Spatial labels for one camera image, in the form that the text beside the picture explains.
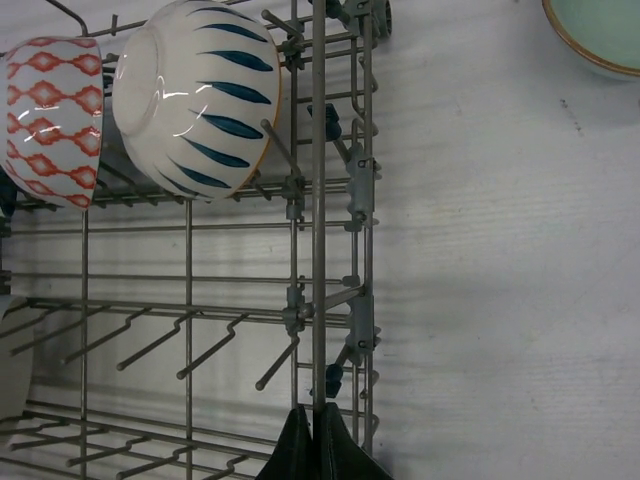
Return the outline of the white ribbed bowl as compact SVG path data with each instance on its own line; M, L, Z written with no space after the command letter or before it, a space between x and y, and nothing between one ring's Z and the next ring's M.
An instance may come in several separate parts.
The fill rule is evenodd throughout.
M33 340L30 309L26 300L1 296L1 419L19 416L26 404L33 370L33 353L12 351Z

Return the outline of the teal striped bowl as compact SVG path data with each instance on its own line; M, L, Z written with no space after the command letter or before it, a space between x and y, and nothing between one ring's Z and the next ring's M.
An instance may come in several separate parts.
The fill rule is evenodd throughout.
M276 44L259 21L217 1L173 1L126 41L112 112L146 177L186 198L231 197L253 177L281 100Z

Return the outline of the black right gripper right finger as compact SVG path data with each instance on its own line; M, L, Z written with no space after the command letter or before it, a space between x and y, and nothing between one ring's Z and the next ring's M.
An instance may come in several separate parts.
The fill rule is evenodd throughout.
M335 403L327 403L313 427L316 468L320 479L393 480L351 437Z

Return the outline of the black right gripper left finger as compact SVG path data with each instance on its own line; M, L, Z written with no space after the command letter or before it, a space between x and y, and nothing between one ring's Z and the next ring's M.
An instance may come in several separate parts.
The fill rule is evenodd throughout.
M314 478L313 441L303 406L292 409L274 451L256 480L310 480Z

